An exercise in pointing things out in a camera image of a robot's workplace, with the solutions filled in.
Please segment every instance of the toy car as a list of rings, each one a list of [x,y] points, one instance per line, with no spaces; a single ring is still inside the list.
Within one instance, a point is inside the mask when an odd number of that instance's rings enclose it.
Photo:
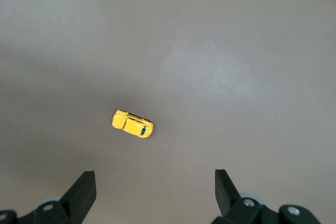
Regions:
[[[122,110],[114,114],[112,126],[142,138],[149,137],[154,128],[151,121]]]

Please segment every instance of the silver bolt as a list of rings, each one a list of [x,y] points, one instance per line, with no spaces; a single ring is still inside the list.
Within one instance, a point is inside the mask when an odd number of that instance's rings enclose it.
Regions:
[[[2,215],[0,215],[0,220],[4,220],[4,219],[6,219],[7,218],[7,215],[6,214],[2,214]]]
[[[243,202],[247,207],[254,207],[254,202],[251,199],[244,199]]]
[[[53,206],[52,204],[48,204],[48,205],[44,206],[43,211],[49,211],[49,210],[51,210],[53,207],[54,207],[54,206]]]
[[[288,207],[287,208],[287,211],[291,214],[291,215],[295,215],[295,216],[299,216],[301,213],[300,213],[300,210],[297,209],[296,207]]]

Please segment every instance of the yellow toy car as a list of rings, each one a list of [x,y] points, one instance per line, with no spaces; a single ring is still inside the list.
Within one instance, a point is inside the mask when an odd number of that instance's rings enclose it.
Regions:
[[[154,129],[151,121],[122,110],[114,114],[112,126],[142,138],[149,137]]]

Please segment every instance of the gray surface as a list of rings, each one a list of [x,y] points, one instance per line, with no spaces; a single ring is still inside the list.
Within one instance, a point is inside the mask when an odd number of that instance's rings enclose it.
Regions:
[[[85,223],[210,223],[214,170],[334,223],[336,0],[0,0],[0,209],[94,169]],[[142,140],[116,108],[150,119]]]

